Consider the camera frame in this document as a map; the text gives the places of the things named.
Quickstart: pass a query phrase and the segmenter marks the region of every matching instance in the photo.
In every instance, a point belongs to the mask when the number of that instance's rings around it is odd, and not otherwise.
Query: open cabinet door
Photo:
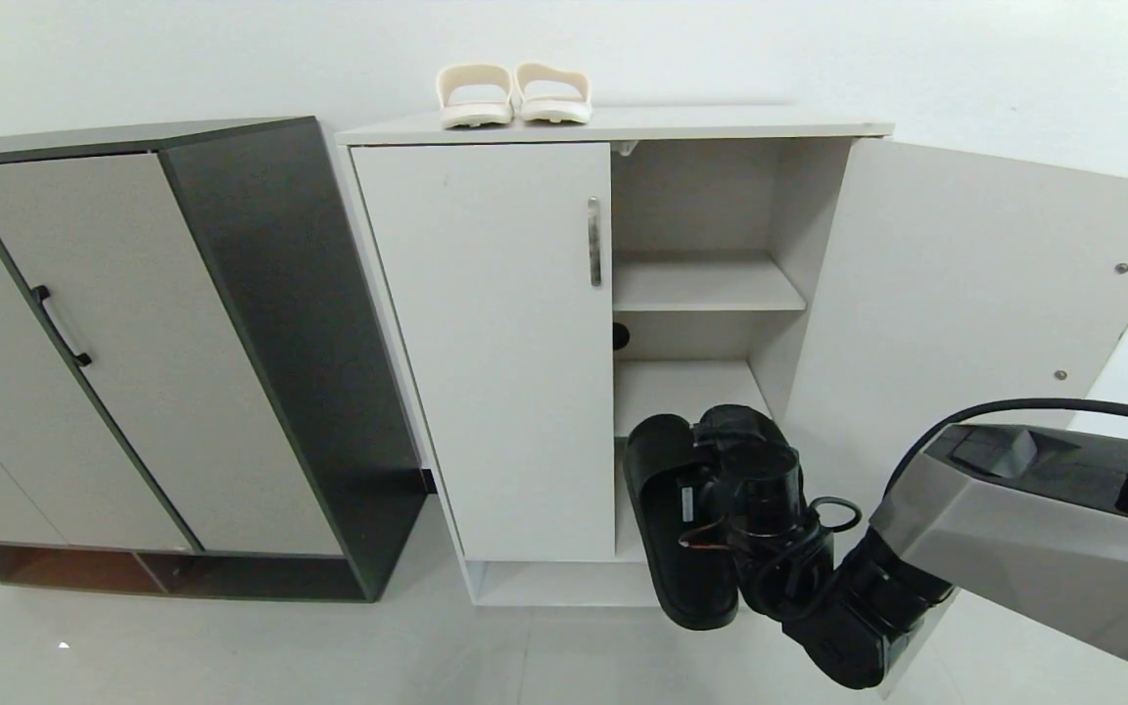
[[[1127,325],[1128,179],[858,140],[784,423],[807,491],[871,513],[935,421],[1002,397],[1084,397]]]

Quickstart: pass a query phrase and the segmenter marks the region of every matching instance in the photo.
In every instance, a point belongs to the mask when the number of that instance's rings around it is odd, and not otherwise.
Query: metal door handle
[[[37,308],[41,308],[41,316],[46,318],[46,325],[50,326],[51,331],[55,332],[55,337],[58,337],[63,343],[63,349],[68,350],[68,355],[72,358],[72,362],[76,362],[78,368],[88,368],[94,364],[94,358],[90,358],[88,352],[76,352],[72,346],[68,344],[68,338],[63,337],[62,333],[59,333],[59,326],[55,325],[54,318],[50,317],[50,311],[46,309],[46,299],[50,299],[50,290],[45,285],[33,287],[28,290],[28,293],[33,296],[33,300],[37,303]]]
[[[590,236],[590,285],[603,284],[603,256],[599,253],[599,200],[587,203],[587,231]]]

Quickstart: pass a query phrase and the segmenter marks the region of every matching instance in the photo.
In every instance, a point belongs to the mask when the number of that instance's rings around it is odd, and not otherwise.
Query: gray shoe cabinet
[[[373,601],[422,476],[314,117],[0,139],[0,581]]]

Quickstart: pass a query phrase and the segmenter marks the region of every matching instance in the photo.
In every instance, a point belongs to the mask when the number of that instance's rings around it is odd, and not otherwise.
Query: floor
[[[747,613],[475,608],[426,504],[379,605],[175,601],[0,585],[0,705],[880,702]],[[963,594],[892,705],[1128,705],[1128,664]]]

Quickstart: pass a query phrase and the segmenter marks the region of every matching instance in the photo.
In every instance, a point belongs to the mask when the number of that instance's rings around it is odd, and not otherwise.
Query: white shoe cabinet
[[[437,123],[337,139],[478,605],[655,605],[614,452],[655,412],[768,412],[873,510],[934,421],[1083,397],[1128,324],[1128,179],[801,107]]]

